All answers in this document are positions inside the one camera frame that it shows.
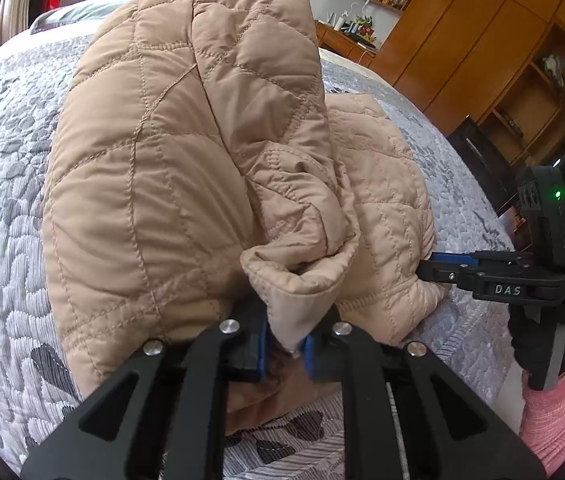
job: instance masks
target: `black glove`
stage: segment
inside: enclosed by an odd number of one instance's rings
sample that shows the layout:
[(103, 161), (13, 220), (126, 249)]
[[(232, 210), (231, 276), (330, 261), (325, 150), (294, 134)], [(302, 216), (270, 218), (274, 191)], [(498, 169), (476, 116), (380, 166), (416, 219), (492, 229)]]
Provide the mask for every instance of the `black glove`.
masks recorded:
[[(512, 335), (514, 359), (529, 372), (528, 385), (533, 390), (542, 390), (554, 345), (557, 323), (565, 324), (565, 304), (544, 307), (541, 322), (525, 316), (525, 309), (519, 305), (509, 306), (509, 333)], [(560, 374), (565, 373), (565, 353)]]

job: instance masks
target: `wooden desk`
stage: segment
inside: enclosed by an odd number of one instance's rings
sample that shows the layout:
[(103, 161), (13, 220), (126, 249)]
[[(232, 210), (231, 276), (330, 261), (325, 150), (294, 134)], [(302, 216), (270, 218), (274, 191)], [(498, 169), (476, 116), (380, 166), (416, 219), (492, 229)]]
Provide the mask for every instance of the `wooden desk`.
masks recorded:
[(316, 22), (316, 35), (319, 38), (319, 47), (331, 50), (364, 67), (368, 67), (376, 57), (373, 52), (323, 23)]

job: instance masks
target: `mattress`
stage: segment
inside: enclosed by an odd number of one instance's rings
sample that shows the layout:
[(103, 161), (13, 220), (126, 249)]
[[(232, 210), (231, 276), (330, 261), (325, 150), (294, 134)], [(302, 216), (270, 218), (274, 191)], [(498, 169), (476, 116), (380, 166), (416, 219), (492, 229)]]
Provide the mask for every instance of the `mattress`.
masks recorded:
[[(23, 33), (0, 48), (0, 456), (16, 472), (82, 400), (47, 296), (40, 226), (47, 158), (72, 72), (98, 20)], [(432, 197), (438, 251), (511, 250), (484, 193), (445, 138), (366, 69), (323, 53), (328, 92), (373, 95), (400, 128)], [(410, 338), (488, 404), (511, 364), (507, 310), (453, 288)], [(227, 439), (228, 479), (344, 478), (339, 392)]]

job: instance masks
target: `person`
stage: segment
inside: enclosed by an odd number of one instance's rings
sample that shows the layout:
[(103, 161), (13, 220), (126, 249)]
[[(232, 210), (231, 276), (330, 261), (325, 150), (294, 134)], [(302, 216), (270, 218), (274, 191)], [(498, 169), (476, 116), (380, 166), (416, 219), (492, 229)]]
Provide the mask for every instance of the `person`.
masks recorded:
[(565, 462), (565, 353), (560, 379), (551, 390), (536, 391), (530, 376), (543, 376), (549, 366), (557, 323), (565, 324), (565, 306), (543, 310), (541, 322), (528, 319), (520, 306), (509, 307), (509, 332), (514, 358), (523, 368), (525, 408), (519, 436), (551, 476)]

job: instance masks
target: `triangular cutout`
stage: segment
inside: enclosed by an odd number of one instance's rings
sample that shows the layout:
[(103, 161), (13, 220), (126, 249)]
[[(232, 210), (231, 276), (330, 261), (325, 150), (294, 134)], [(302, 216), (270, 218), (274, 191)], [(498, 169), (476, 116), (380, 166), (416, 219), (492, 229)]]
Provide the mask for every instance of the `triangular cutout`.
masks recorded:
[(137, 383), (137, 374), (131, 373), (125, 377), (83, 417), (79, 423), (80, 430), (108, 442), (115, 440)]
[(454, 440), (465, 440), (487, 430), (487, 424), (482, 417), (475, 413), (445, 380), (438, 375), (432, 375), (431, 381), (447, 428)]

